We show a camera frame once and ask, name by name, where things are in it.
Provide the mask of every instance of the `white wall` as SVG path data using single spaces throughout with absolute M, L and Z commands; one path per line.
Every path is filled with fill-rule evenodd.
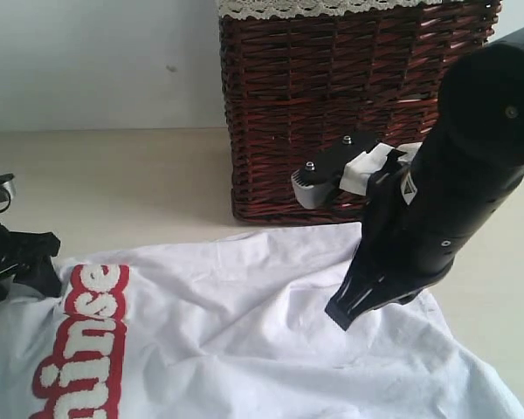
M 218 46 L 214 0 L 0 0 L 0 131 L 221 127 Z

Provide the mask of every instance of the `brown wicker basket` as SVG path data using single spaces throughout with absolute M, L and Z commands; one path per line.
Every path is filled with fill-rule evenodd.
M 362 199 L 296 203 L 291 173 L 354 129 L 398 145 L 437 118 L 445 70 L 493 34 L 500 0 L 396 7 L 342 17 L 220 19 L 233 214 L 257 223 L 357 220 Z

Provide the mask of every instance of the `screw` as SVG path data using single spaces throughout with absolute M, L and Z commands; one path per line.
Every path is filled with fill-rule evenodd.
M 518 109 L 516 106 L 507 106 L 507 109 L 505 109 L 505 115 L 510 120 L 515 120 L 518 118 Z

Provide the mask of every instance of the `white t-shirt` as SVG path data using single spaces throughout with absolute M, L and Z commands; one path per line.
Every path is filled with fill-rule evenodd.
M 344 333 L 325 313 L 360 224 L 66 261 L 0 304 L 0 418 L 524 418 L 428 292 Z

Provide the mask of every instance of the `table surface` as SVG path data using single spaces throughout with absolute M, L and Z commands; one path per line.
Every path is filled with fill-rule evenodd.
M 223 129 L 0 134 L 6 172 L 17 198 L 0 220 L 54 231 L 61 257 L 260 228 L 231 215 Z M 432 290 L 455 336 L 524 404 L 524 182 Z

